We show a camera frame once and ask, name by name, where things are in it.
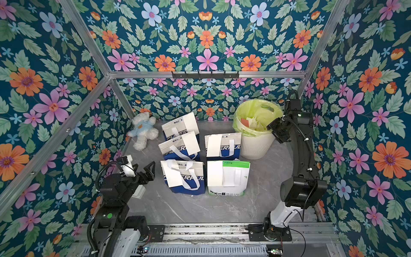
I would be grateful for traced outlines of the white trash bin green liner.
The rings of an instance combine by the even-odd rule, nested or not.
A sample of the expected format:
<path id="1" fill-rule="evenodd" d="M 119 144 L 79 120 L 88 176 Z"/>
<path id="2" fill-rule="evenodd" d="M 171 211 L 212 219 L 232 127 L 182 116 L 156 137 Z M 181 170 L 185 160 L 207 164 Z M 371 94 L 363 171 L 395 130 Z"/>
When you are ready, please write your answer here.
<path id="1" fill-rule="evenodd" d="M 277 103 L 253 99 L 240 104 L 233 118 L 233 128 L 241 133 L 240 155 L 249 160 L 258 160 L 265 156 L 275 141 L 268 125 L 283 116 Z"/>

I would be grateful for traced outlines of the blue white tote bag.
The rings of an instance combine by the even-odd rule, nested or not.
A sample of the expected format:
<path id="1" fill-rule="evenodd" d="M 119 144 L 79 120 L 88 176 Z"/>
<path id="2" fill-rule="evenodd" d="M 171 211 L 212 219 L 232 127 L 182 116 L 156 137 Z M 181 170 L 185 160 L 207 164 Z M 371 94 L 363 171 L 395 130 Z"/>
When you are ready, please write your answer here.
<path id="1" fill-rule="evenodd" d="M 203 162 L 166 160 L 161 161 L 161 168 L 164 181 L 173 193 L 205 194 Z"/>
<path id="2" fill-rule="evenodd" d="M 200 134 L 193 112 L 163 124 L 162 131 L 166 141 L 189 132 L 194 132 L 196 136 Z"/>

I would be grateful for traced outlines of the white bag green top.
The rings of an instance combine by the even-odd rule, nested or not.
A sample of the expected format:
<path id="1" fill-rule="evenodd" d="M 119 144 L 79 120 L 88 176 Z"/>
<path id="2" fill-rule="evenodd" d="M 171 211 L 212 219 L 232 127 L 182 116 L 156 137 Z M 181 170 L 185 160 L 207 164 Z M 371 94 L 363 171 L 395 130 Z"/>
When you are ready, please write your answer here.
<path id="1" fill-rule="evenodd" d="M 208 161 L 207 187 L 210 195 L 243 196 L 248 184 L 250 162 Z"/>

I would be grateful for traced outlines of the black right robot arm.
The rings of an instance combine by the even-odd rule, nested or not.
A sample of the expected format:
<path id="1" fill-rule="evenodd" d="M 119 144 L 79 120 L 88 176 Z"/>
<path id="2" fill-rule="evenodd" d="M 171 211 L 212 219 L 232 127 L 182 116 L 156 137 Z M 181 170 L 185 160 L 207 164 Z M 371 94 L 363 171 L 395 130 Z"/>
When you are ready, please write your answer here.
<path id="1" fill-rule="evenodd" d="M 319 175 L 313 150 L 313 115 L 301 109 L 298 92 L 292 90 L 285 101 L 284 114 L 272 121 L 267 128 L 279 143 L 289 142 L 293 158 L 291 177 L 280 186 L 281 201 L 270 211 L 262 224 L 247 227 L 251 242 L 290 242 L 290 220 L 314 206 L 328 189 Z"/>

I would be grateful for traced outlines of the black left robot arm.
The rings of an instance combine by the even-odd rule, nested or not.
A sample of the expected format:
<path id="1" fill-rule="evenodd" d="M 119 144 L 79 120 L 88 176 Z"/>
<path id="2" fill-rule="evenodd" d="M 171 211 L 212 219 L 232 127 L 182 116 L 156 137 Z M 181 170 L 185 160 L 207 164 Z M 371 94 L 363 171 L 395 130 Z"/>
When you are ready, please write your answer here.
<path id="1" fill-rule="evenodd" d="M 139 186 L 155 179 L 155 162 L 138 165 L 111 161 L 98 173 L 95 186 L 102 202 L 87 227 L 90 257 L 127 257 L 137 242 L 151 239 L 145 216 L 129 216 L 129 200 Z"/>

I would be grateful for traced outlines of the middle left blue white bag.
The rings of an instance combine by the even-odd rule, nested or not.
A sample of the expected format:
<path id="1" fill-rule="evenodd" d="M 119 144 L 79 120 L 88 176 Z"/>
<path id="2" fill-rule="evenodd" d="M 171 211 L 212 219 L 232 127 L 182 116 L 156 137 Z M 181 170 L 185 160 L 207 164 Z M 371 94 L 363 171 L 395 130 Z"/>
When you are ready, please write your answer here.
<path id="1" fill-rule="evenodd" d="M 195 132 L 188 132 L 159 144 L 164 160 L 200 161 L 200 146 Z"/>

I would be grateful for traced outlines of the white teddy bear blue shirt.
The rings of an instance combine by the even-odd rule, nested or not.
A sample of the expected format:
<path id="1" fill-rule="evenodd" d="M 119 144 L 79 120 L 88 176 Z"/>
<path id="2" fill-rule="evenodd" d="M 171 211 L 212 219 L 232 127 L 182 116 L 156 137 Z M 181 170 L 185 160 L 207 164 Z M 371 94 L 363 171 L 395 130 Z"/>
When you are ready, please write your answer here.
<path id="1" fill-rule="evenodd" d="M 143 151 L 148 140 L 158 137 L 159 131 L 154 127 L 155 124 L 156 118 L 152 117 L 149 112 L 140 113 L 132 119 L 133 128 L 128 131 L 127 136 L 132 139 L 135 150 Z"/>

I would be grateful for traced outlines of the middle right blue white bag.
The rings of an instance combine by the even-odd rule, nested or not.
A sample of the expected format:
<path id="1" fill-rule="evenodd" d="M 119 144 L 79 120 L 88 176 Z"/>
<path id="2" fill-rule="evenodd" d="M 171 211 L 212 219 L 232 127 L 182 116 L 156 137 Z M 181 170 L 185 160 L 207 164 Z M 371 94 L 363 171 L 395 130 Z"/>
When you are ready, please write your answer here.
<path id="1" fill-rule="evenodd" d="M 234 161 L 241 153 L 241 133 L 211 134 L 204 136 L 208 161 Z"/>

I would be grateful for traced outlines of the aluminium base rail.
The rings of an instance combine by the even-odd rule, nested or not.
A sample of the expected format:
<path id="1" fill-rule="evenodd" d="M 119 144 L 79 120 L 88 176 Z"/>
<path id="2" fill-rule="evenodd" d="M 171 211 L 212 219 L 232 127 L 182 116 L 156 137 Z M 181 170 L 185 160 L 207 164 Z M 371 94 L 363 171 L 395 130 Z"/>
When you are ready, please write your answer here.
<path id="1" fill-rule="evenodd" d="M 268 229 L 260 223 L 150 224 L 113 239 L 97 234 L 99 257 L 345 257 L 329 222 L 292 222 Z"/>

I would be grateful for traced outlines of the black wall hook rail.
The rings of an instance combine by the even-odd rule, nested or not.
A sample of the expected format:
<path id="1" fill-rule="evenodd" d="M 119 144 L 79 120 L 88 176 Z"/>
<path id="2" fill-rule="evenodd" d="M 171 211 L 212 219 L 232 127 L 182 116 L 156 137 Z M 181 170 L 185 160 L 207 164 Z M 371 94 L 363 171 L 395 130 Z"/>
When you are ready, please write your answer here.
<path id="1" fill-rule="evenodd" d="M 173 79 L 237 79 L 239 72 L 171 72 Z"/>

